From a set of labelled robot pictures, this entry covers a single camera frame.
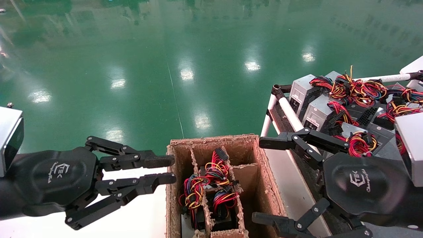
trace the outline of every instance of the cardboard divider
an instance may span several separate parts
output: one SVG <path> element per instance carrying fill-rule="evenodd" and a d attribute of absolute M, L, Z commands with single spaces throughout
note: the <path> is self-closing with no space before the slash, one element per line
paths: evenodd
<path fill-rule="evenodd" d="M 225 147 L 226 153 L 229 155 L 231 165 L 236 166 L 254 162 L 252 142 L 246 142 L 245 144 L 225 143 L 224 145 L 219 142 L 212 142 L 207 144 L 194 144 L 192 146 L 198 166 L 205 166 L 206 163 L 210 162 L 214 149 L 222 146 Z"/>
<path fill-rule="evenodd" d="M 241 197 L 251 196 L 256 191 L 258 179 L 258 164 L 251 163 L 246 165 L 233 166 L 231 171 L 241 187 Z"/>
<path fill-rule="evenodd" d="M 183 189 L 183 182 L 192 173 L 199 173 L 199 168 L 211 161 L 213 150 L 221 147 L 229 155 L 229 179 L 239 180 L 235 186 L 238 192 L 235 206 L 238 228 L 212 231 L 215 221 L 207 204 L 206 194 L 215 193 L 219 188 L 205 189 L 202 206 L 205 215 L 206 232 L 195 231 L 194 238 L 276 238 L 272 227 L 254 224 L 253 212 L 286 216 L 268 159 L 258 147 L 258 136 L 221 136 L 198 139 L 172 140 L 168 154 L 174 155 L 176 162 L 168 169 L 175 173 L 177 182 L 166 187 L 166 238 L 181 237 L 181 208 L 177 202 L 178 193 Z"/>

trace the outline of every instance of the silver power supply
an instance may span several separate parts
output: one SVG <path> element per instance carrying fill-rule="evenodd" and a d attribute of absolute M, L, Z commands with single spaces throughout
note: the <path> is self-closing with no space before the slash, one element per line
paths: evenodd
<path fill-rule="evenodd" d="M 304 117 L 308 104 L 320 96 L 322 92 L 322 88 L 310 85 L 310 81 L 314 78 L 314 75 L 307 75 L 294 80 L 292 83 L 288 100 L 300 121 Z"/>
<path fill-rule="evenodd" d="M 22 111 L 0 107 L 0 177 L 4 177 L 24 139 Z"/>
<path fill-rule="evenodd" d="M 343 116 L 342 113 L 336 114 L 327 105 L 331 101 L 337 101 L 327 95 L 320 95 L 312 101 L 305 112 L 302 124 L 312 130 L 324 132 L 325 129 L 332 127 L 335 122 Z"/>
<path fill-rule="evenodd" d="M 411 180 L 416 187 L 423 187 L 423 153 L 421 132 L 423 131 L 423 113 L 398 116 L 395 118 L 397 128 L 408 153 L 403 161 Z"/>

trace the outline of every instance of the robotic arm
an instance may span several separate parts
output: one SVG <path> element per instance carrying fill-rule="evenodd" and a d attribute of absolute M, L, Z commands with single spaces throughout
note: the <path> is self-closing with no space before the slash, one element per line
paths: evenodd
<path fill-rule="evenodd" d="M 307 143 L 334 155 L 324 160 Z M 307 227 L 325 211 L 345 220 L 351 228 L 350 232 L 331 238 L 372 237 L 362 221 L 423 231 L 423 188 L 414 186 L 402 161 L 351 157 L 345 153 L 348 143 L 308 128 L 281 133 L 276 138 L 261 137 L 259 146 L 293 149 L 320 175 L 323 198 L 298 221 L 253 214 L 253 222 L 273 226 L 280 237 L 313 238 Z"/>
<path fill-rule="evenodd" d="M 154 193 L 161 184 L 176 182 L 173 173 L 102 180 L 103 170 L 166 167 L 173 165 L 175 158 L 94 136 L 87 138 L 84 147 L 69 151 L 16 154 L 23 140 L 22 112 L 0 108 L 0 114 L 6 119 L 0 121 L 0 134 L 7 135 L 0 141 L 0 169 L 4 171 L 0 177 L 0 220 L 66 212 L 65 223 L 79 230 L 139 195 Z M 93 151 L 110 156 L 98 159 Z M 99 194 L 109 196 L 90 205 Z"/>

